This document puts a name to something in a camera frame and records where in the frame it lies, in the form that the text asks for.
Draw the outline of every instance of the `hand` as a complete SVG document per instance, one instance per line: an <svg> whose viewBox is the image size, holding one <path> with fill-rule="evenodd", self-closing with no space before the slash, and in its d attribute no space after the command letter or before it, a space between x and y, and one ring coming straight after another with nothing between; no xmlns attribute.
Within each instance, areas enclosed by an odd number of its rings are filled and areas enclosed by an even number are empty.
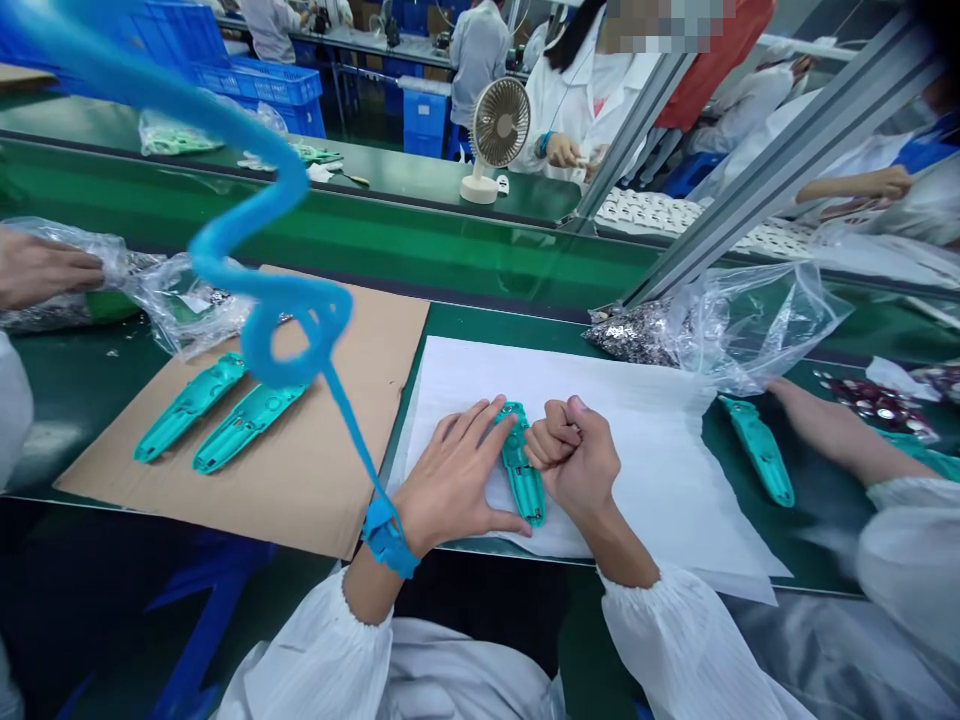
<svg viewBox="0 0 960 720"><path fill-rule="evenodd" d="M797 435L865 486L901 477L939 477L884 440L850 408L821 400L784 378L774 380L768 389L783 405Z"/></svg>
<svg viewBox="0 0 960 720"><path fill-rule="evenodd" d="M913 178L903 165L883 168L851 178L851 196L900 200L913 187Z"/></svg>
<svg viewBox="0 0 960 720"><path fill-rule="evenodd" d="M441 420L410 477L394 495L407 544L417 557L449 540L493 530L533 534L523 518L494 510L484 495L487 478L517 422L511 415L484 438L505 402L498 395L492 403L481 400L465 413Z"/></svg>
<svg viewBox="0 0 960 720"><path fill-rule="evenodd" d="M0 227L0 310L23 310L101 285L103 263L95 255Z"/></svg>
<svg viewBox="0 0 960 720"><path fill-rule="evenodd" d="M580 166L580 147L563 133L554 133L547 141L547 162L554 167Z"/></svg>
<svg viewBox="0 0 960 720"><path fill-rule="evenodd" d="M620 456L610 424L576 395L567 402L551 400L544 409L546 418L524 434L524 452L547 492L578 527L595 522L615 509Z"/></svg>
<svg viewBox="0 0 960 720"><path fill-rule="evenodd" d="M587 163L587 174L583 179L585 183L590 183L593 181L593 177L597 174L597 170L600 169L600 166L603 165L603 161L607 157L607 150L609 149L610 145L604 144L590 153L590 162Z"/></svg>

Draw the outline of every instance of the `black hair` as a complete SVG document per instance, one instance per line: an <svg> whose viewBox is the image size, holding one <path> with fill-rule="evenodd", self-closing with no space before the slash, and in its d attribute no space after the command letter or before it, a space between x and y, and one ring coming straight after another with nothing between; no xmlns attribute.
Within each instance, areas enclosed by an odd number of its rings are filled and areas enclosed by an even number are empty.
<svg viewBox="0 0 960 720"><path fill-rule="evenodd" d="M564 72L573 65L577 53L580 52L580 46L583 45L590 28L593 27L593 21L597 19L597 13L606 4L607 0L583 0L583 4L577 8L560 39L543 52L551 68Z"/></svg>

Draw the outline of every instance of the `blue chair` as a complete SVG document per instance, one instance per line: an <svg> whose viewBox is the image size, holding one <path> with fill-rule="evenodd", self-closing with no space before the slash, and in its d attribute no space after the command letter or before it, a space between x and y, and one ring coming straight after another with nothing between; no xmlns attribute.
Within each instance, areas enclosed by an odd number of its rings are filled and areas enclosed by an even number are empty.
<svg viewBox="0 0 960 720"><path fill-rule="evenodd" d="M634 705L637 708L637 720L654 720L653 713L650 711L650 708L639 702L634 702Z"/></svg>
<svg viewBox="0 0 960 720"><path fill-rule="evenodd" d="M194 593L210 591L207 604L197 621L160 699L151 720L208 718L220 695L220 686L201 689L203 676L226 632L247 579L266 567L276 552L272 543L251 540L213 530L201 530L196 539L197 553L191 564L177 572L160 596L144 610L169 605ZM93 681L90 675L73 692L57 715L67 720L84 691Z"/></svg>
<svg viewBox="0 0 960 720"><path fill-rule="evenodd" d="M447 160L453 160L457 155L460 154L460 146L463 145L463 149L466 151L468 157L470 155L470 134L466 132L464 128L464 133L460 135L460 128L462 125L454 125L453 123L448 123L450 127L450 141L447 143Z"/></svg>
<svg viewBox="0 0 960 720"><path fill-rule="evenodd" d="M723 162L726 155L716 153L694 153L688 155L670 173L661 192L670 197L685 198L713 169Z"/></svg>

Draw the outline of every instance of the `white desk fan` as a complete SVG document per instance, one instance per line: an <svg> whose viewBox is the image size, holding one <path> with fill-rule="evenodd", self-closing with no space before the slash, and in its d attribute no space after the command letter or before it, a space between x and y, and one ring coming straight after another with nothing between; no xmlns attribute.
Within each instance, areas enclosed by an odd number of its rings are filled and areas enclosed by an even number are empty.
<svg viewBox="0 0 960 720"><path fill-rule="evenodd" d="M489 205L497 199L497 181L483 171L506 167L520 154L530 132L530 98L513 78L500 78L484 88L473 111L470 147L473 172L460 182L460 197Z"/></svg>

